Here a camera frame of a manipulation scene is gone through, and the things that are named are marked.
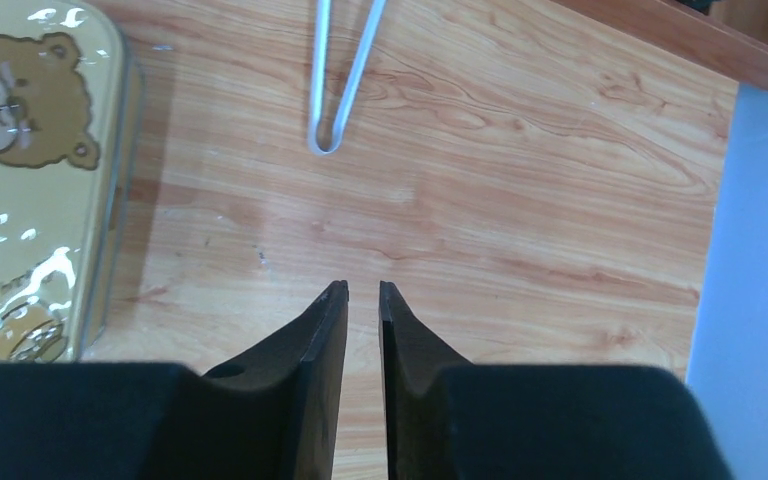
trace metal hanger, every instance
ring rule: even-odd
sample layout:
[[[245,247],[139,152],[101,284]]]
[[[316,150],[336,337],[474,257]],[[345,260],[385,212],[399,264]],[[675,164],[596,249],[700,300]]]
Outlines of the metal hanger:
[[[387,0],[373,0],[366,18],[366,26],[360,37],[355,60],[349,71],[349,79],[343,90],[343,98],[337,108],[337,116],[331,127],[331,144],[322,148],[319,144],[316,132],[319,130],[319,122],[322,120],[322,103],[325,97],[325,58],[328,53],[328,27],[331,22],[331,0],[318,0],[316,7],[316,33],[313,38],[313,70],[310,76],[310,118],[307,126],[307,145],[310,151],[316,155],[328,155],[334,153],[343,141],[343,132],[349,122],[349,113],[355,102],[363,69],[366,67],[366,59],[372,50],[372,41],[378,30],[378,23],[384,13],[384,5]]]

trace bear ear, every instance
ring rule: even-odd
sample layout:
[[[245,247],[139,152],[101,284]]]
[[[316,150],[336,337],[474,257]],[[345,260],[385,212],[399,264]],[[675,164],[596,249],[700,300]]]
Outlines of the bear ear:
[[[98,148],[98,143],[87,134],[81,134],[72,147],[72,151],[68,153],[69,163],[84,170],[98,168],[100,156],[101,151]]]
[[[63,61],[68,68],[75,68],[81,59],[81,50],[75,43],[75,39],[67,33],[49,33],[43,35],[42,45],[47,54]]]

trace glossy lid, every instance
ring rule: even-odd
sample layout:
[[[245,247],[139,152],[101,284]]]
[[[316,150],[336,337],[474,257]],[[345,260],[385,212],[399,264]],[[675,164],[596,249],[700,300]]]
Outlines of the glossy lid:
[[[90,6],[0,0],[0,360],[74,355],[123,57],[115,27]]]

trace wood grain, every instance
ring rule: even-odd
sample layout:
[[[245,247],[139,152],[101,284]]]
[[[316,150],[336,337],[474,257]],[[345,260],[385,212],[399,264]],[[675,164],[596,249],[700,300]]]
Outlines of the wood grain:
[[[709,16],[768,44],[768,0],[721,0],[711,5]]]
[[[736,83],[546,0],[391,0],[341,149],[305,146],[313,2],[102,0],[147,74],[89,360],[204,371],[351,289],[335,478],[386,475],[378,281],[478,362],[682,375]],[[367,2],[336,2],[340,89]]]
[[[738,82],[768,90],[768,45],[674,0],[555,0]]]

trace cartoon bear face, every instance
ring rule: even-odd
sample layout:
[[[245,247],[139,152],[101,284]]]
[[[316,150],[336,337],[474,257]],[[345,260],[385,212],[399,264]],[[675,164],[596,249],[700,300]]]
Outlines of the cartoon bear face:
[[[99,146],[87,132],[90,96],[76,70],[80,58],[66,33],[40,40],[0,35],[0,163],[98,167]]]
[[[0,321],[0,361],[50,363],[66,350],[62,320],[40,304],[14,308]]]

